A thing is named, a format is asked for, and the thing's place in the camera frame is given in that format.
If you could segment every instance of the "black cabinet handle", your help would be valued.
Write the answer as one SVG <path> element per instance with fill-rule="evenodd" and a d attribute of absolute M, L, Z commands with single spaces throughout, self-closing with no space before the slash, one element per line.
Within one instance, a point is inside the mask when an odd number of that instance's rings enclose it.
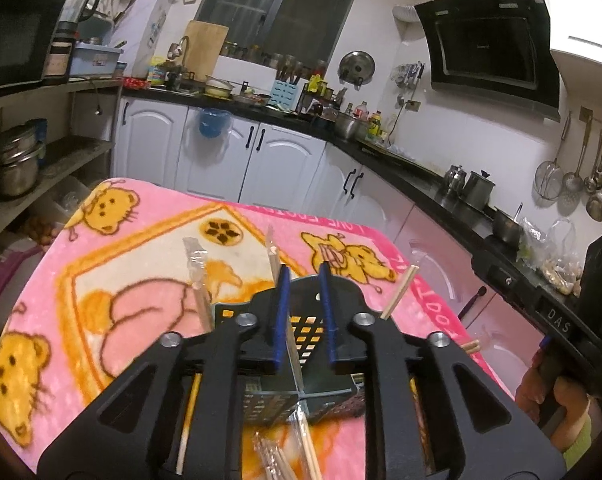
<path fill-rule="evenodd" d="M 357 172 L 356 169 L 350 171 L 350 173 L 348 173 L 348 176 L 345 178 L 345 182 L 343 183 L 343 193 L 344 194 L 348 194 L 348 189 L 346 188 L 346 186 L 348 185 L 348 180 L 350 180 L 350 177 L 352 175 L 354 175 Z"/>
<path fill-rule="evenodd" d="M 261 139 L 259 139 L 259 144 L 257 145 L 257 151 L 261 149 L 261 143 L 263 142 L 263 136 L 265 135 L 265 128 L 261 130 Z"/>
<path fill-rule="evenodd" d="M 352 198 L 354 198 L 354 186 L 356 186 L 357 182 L 359 181 L 360 178 L 363 178 L 363 171 L 361 171 L 361 173 L 359 173 L 357 175 L 357 177 L 354 179 L 354 182 L 352 182 L 352 187 L 350 188 L 350 196 Z"/>
<path fill-rule="evenodd" d="M 470 301 L 468 301 L 467 304 L 462 308 L 461 312 L 459 312 L 458 318 L 461 321 L 463 320 L 463 318 L 465 316 L 467 316 L 468 312 L 470 312 L 470 309 L 474 306 L 474 304 L 476 303 L 476 300 L 484 297 L 486 292 L 488 292 L 488 289 L 485 288 L 484 286 L 481 286 L 479 288 L 479 290 L 476 291 L 476 294 L 470 298 Z"/>
<path fill-rule="evenodd" d="M 252 133 L 254 133 L 254 126 L 250 126 L 250 135 L 248 136 L 248 142 L 245 144 L 246 150 L 250 148 L 250 141 L 252 140 Z"/>
<path fill-rule="evenodd" d="M 128 111 L 128 107 L 130 106 L 130 101 L 126 101 L 126 105 L 123 107 L 123 119 L 121 120 L 121 124 L 128 124 L 126 121 L 126 112 Z"/>

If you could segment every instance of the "wall outlet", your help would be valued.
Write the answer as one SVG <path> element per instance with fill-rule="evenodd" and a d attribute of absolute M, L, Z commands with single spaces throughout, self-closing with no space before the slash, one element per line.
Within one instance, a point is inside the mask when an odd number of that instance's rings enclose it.
<path fill-rule="evenodd" d="M 406 101 L 405 109 L 409 112 L 418 112 L 421 108 L 421 101 Z"/>

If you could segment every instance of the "wooden cutting board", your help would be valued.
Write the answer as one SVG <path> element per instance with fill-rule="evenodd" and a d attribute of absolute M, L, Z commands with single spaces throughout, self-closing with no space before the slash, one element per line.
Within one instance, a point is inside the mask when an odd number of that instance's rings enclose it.
<path fill-rule="evenodd" d="M 205 81 L 215 69 L 227 32 L 223 25 L 192 20 L 185 28 L 185 36 L 190 39 L 188 52 L 185 59 L 179 58 L 177 62 L 188 72 L 194 72 L 197 81 Z"/>

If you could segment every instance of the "black range hood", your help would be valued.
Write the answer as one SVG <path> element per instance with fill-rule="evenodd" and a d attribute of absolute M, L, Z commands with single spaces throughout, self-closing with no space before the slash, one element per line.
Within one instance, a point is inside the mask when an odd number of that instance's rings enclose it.
<path fill-rule="evenodd" d="M 415 8 L 430 49 L 433 89 L 560 120 L 545 0 L 433 0 Z"/>

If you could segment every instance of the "table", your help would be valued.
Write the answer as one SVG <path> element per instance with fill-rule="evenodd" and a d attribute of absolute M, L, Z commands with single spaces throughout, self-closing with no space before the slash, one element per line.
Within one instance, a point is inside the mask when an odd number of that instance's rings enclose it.
<path fill-rule="evenodd" d="M 376 230 L 255 206 L 213 202 L 153 184 L 99 184 L 75 212 L 15 305 L 0 339 L 0 430 L 36 471 L 41 453 L 83 408 L 163 332 L 203 333 L 190 287 L 184 237 L 207 251 L 214 301 L 242 303 L 273 286 L 265 234 L 273 227 L 293 277 L 327 259 L 382 310 L 409 262 Z M 425 337 L 443 330 L 457 343 L 463 326 L 416 278 L 395 310 L 399 328 Z M 498 381 L 480 354 L 473 359 Z M 243 478 L 260 479 L 246 428 Z M 266 434 L 299 460 L 286 426 Z M 326 480 L 362 479 L 363 418 L 313 426 Z"/>

